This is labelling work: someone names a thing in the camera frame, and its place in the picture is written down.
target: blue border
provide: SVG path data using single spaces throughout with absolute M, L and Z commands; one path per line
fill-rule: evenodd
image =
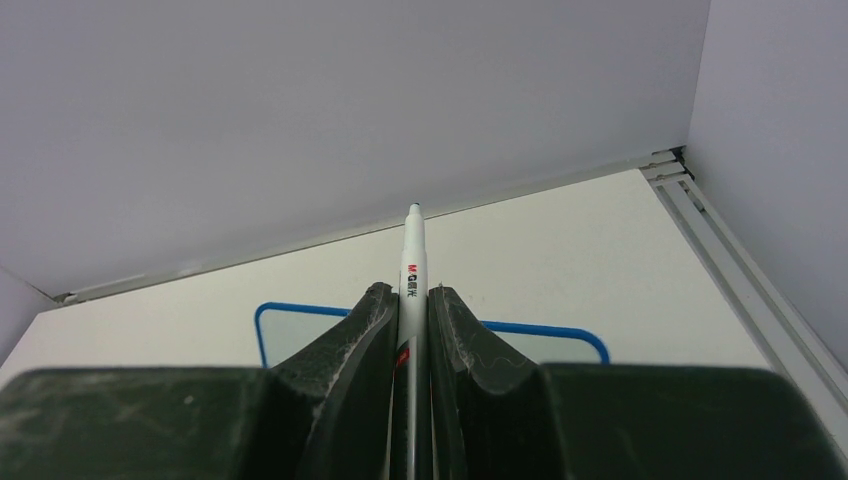
M 268 368 L 268 359 L 265 356 L 265 342 L 262 338 L 262 329 L 259 327 L 259 318 L 265 310 L 282 310 L 284 312 L 300 312 L 313 313 L 316 315 L 331 315 L 334 317 L 346 317 L 350 313 L 349 308 L 335 307 L 319 307 L 317 305 L 302 305 L 298 303 L 279 303 L 267 302 L 263 303 L 256 309 L 253 315 L 253 325 L 256 328 L 256 338 L 259 340 L 259 356 L 262 360 L 262 366 Z M 493 332 L 503 333 L 520 333 L 523 335 L 537 335 L 540 337 L 559 337 L 573 338 L 582 340 L 589 345 L 595 347 L 598 355 L 601 357 L 601 364 L 608 365 L 610 363 L 609 350 L 607 350 L 604 342 L 601 341 L 594 333 L 580 328 L 570 327 L 551 327 L 548 325 L 526 325 L 523 323 L 507 323 L 507 322 L 491 322 L 481 320 L 486 328 Z

